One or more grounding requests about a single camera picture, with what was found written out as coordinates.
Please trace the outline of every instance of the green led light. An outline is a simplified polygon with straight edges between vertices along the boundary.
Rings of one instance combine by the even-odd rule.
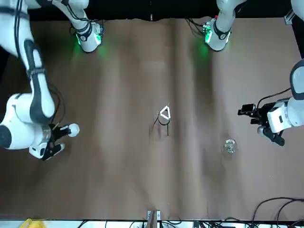
[[[101,36],[99,34],[94,34],[95,35],[95,40],[96,40],[96,43],[99,45],[101,44]]]
[[[227,37],[226,43],[228,43],[230,33],[231,33],[231,32],[228,33],[228,37]]]
[[[210,42],[211,36],[212,36],[212,31],[210,30],[205,36],[205,43],[208,44]]]
[[[76,34],[76,37],[77,37],[77,40],[78,40],[78,44],[79,44],[79,45],[81,45],[81,44],[80,44],[80,40],[79,40],[79,38],[78,38],[77,34]]]

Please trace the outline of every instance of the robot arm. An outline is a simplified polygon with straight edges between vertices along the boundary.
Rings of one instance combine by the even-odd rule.
[[[63,143],[55,144],[55,141],[65,135],[76,136],[79,127],[50,123],[55,106],[47,87],[46,71],[30,31],[27,5],[21,0],[19,11],[17,2],[19,0],[0,0],[0,33],[3,34],[0,45],[22,59],[32,92],[9,98],[0,123],[0,147],[29,148],[33,156],[47,160],[64,149]]]
[[[291,0],[291,4],[295,14],[304,20],[304,1]],[[251,124],[260,125],[257,132],[261,136],[283,146],[283,130],[304,125],[304,59],[296,63],[290,72],[290,89],[293,97],[265,104],[261,108],[246,104],[238,115],[251,117]]]
[[[221,51],[228,43],[231,26],[236,17],[235,8],[247,0],[217,0],[217,18],[205,23],[205,42],[215,51]]]
[[[18,44],[14,42],[17,32],[16,5],[15,0],[0,0],[2,11],[10,9],[12,12],[0,13],[0,33],[5,34],[0,37],[0,45],[21,58],[27,71],[31,94],[16,94],[7,102],[6,114],[0,123],[0,146],[8,149],[24,149],[39,143],[43,138],[39,126],[48,124],[55,111],[40,51],[30,31],[25,3],[20,13]]]
[[[84,11],[89,0],[26,0],[29,9],[56,6],[70,20],[81,48],[90,53],[102,42],[104,28],[87,18]]]

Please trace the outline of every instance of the black wire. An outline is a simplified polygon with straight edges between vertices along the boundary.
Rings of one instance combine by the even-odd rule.
[[[57,92],[57,95],[58,95],[58,96],[61,98],[61,100],[62,100],[63,113],[62,113],[61,118],[60,118],[59,121],[58,121],[58,124],[59,124],[59,123],[62,122],[62,120],[64,119],[64,117],[65,117],[65,115],[66,115],[66,103],[65,103],[65,100],[64,100],[64,98],[63,98],[61,92],[57,89],[57,87],[54,86],[54,85],[53,85],[52,83],[50,83],[50,82],[48,82],[48,85],[51,86],[51,87],[53,87],[53,89]],[[55,114],[57,113],[57,111],[58,111],[58,109],[55,110],[55,113],[54,113],[54,116],[53,116],[52,121],[54,120]]]
[[[288,89],[286,89],[286,90],[283,90],[283,91],[280,92],[280,93],[272,94],[272,95],[263,97],[262,99],[260,99],[260,100],[258,101],[256,108],[258,109],[258,107],[259,107],[261,101],[263,101],[263,100],[265,100],[265,99],[268,99],[268,98],[271,98],[271,97],[273,97],[273,96],[278,96],[278,95],[281,95],[281,94],[283,94],[283,93],[286,93],[286,92],[287,92],[288,90],[290,90],[290,89],[291,89],[291,88],[288,88]]]
[[[167,221],[167,222],[169,222],[169,223],[172,224],[172,225],[179,225],[179,224],[181,223],[181,220],[179,220],[179,222],[177,222],[177,223],[171,222],[171,221]]]
[[[175,225],[173,225],[173,224],[171,224],[171,223],[169,223],[169,222],[160,221],[160,227],[161,227],[161,228],[163,228],[163,226],[162,226],[163,223],[164,223],[164,224],[167,224],[167,225],[170,225],[170,226],[172,226],[173,228],[176,228]]]
[[[22,2],[23,0],[17,1],[15,22],[14,22],[14,39],[15,39],[15,46],[18,55],[17,58],[21,58],[20,48],[19,48],[19,25],[20,25],[20,13],[22,11]]]
[[[260,202],[260,203],[257,205],[257,207],[256,207],[256,209],[255,209],[255,212],[254,212],[254,214],[253,214],[253,216],[252,216],[252,221],[251,221],[251,224],[252,224],[252,225],[253,225],[254,220],[255,220],[255,218],[256,218],[257,210],[259,209],[259,207],[260,207],[263,203],[266,203],[266,202],[269,202],[269,201],[273,201],[273,200],[297,200],[297,201],[300,201],[300,202],[304,202],[304,199],[302,199],[302,198],[296,199],[296,198],[291,198],[291,197],[275,197],[275,198],[266,199],[266,200]]]
[[[193,25],[198,26],[198,27],[203,27],[202,24],[196,23],[192,18],[187,18],[188,21],[190,21]]]
[[[81,228],[85,223],[87,223],[89,220],[83,220],[82,223],[77,228]]]
[[[60,96],[58,95],[58,93],[55,92],[54,90],[51,90],[51,89],[50,89],[50,92],[51,92],[52,94],[54,94],[54,95],[57,97],[57,100],[58,100],[58,103],[57,103],[57,105],[56,105],[56,109],[55,109],[54,115],[53,115],[53,117],[52,117],[52,119],[51,119],[51,124],[52,124],[52,123],[54,122],[55,116],[56,116],[56,114],[57,114],[57,112],[58,112],[58,109],[59,109],[59,107],[60,107],[61,99],[60,99]]]
[[[302,222],[302,221],[304,221],[304,218],[297,220],[296,222],[294,222],[290,226],[293,227],[293,226],[295,226],[295,224],[297,224],[298,222]]]
[[[131,228],[131,226],[132,226],[134,223],[135,223],[135,221],[131,223],[131,225],[130,225],[130,227],[129,227],[129,228]]]
[[[203,31],[200,30],[200,28],[196,25],[196,23],[194,21],[191,21],[189,19],[185,19],[188,26],[190,27],[190,30],[192,32],[192,34],[195,37],[203,37]]]

